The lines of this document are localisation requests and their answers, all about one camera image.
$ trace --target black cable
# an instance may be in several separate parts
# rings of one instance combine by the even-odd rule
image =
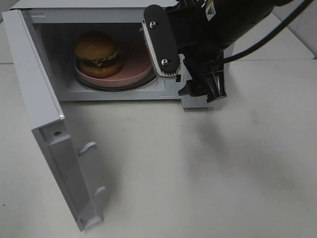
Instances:
[[[297,16],[299,16],[314,0],[304,0],[288,17],[285,18],[274,30],[272,30],[267,36],[265,36],[262,40],[257,42],[255,45],[250,48],[242,51],[234,56],[220,59],[220,60],[210,60],[203,63],[199,63],[200,66],[213,66],[223,63],[229,63],[240,58],[243,58],[254,51],[258,50],[262,46],[264,46],[267,42],[272,40],[278,33],[280,33],[288,24],[290,24]]]

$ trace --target white microwave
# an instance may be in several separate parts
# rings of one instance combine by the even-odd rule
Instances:
[[[181,63],[178,76],[151,80],[130,89],[100,91],[82,85],[73,70],[74,41],[87,30],[107,32],[116,41],[144,44],[143,12],[151,4],[175,5],[174,0],[20,0],[3,13],[4,24],[32,133],[79,227],[102,220],[94,199],[105,187],[88,188],[78,158],[94,142],[74,148],[59,101],[180,100],[184,108],[218,106],[206,96],[179,96],[191,76]],[[233,45],[224,52],[232,55]],[[225,65],[226,76],[229,65]]]

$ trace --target tabletop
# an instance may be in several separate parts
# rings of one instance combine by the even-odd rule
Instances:
[[[270,14],[236,42],[234,54],[257,43],[280,22],[273,13]],[[311,60],[313,58],[314,54],[289,29],[284,29],[261,49],[241,60]],[[0,63],[13,63],[3,22],[0,23]]]
[[[80,233],[0,65],[0,237],[312,238],[317,233],[317,61],[238,61],[222,108],[179,101],[62,103],[81,160],[108,194]]]

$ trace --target burger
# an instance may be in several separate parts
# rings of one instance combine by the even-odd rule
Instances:
[[[103,32],[88,31],[80,35],[74,52],[78,69],[87,76],[108,77],[123,66],[123,50]]]

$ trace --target microwave door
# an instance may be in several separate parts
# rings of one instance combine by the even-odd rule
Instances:
[[[32,40],[34,28],[28,13],[12,10],[4,12],[3,19],[32,133],[82,231],[102,220],[94,203],[102,187],[89,191],[78,160],[96,145],[90,142],[74,148],[65,116]]]

